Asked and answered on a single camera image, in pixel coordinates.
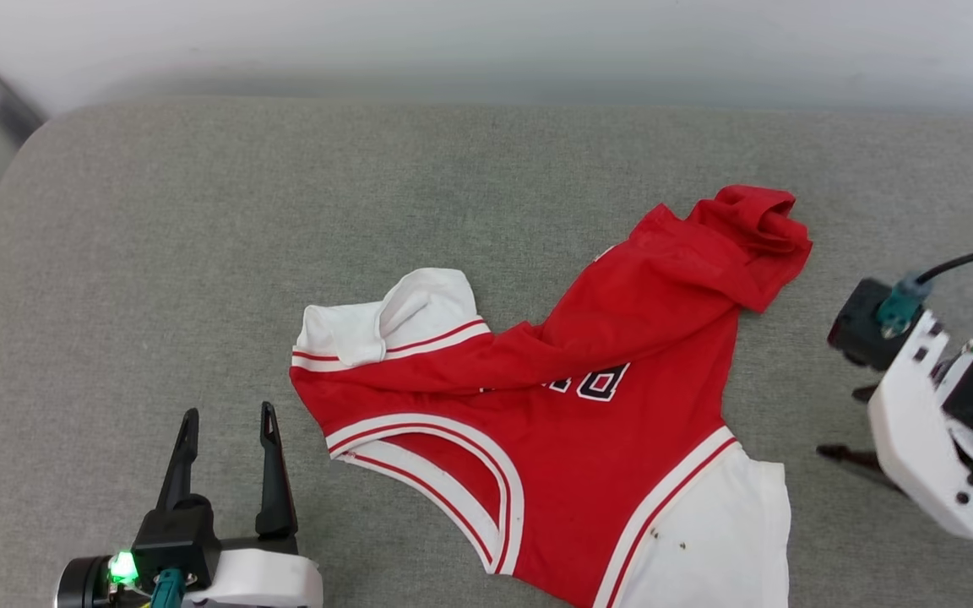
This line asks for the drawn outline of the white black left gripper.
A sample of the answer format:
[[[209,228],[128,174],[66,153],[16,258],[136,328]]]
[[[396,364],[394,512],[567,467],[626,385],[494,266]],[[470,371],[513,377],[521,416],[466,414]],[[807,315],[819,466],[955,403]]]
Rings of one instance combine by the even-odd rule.
[[[57,584],[58,607],[322,605],[318,567],[297,549],[298,518],[275,406],[260,405],[262,500],[251,538],[220,541],[211,505],[188,497],[198,439],[199,411],[188,409],[167,462],[158,509],[146,514],[130,549],[67,563]]]

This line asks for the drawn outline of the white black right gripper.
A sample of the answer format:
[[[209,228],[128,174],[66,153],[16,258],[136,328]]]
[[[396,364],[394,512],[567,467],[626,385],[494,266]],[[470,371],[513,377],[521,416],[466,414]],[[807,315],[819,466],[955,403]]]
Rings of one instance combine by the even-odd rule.
[[[876,451],[818,445],[819,457],[897,487],[939,527],[973,540],[973,342],[943,357],[949,335],[925,311],[881,381],[852,390],[868,403]]]

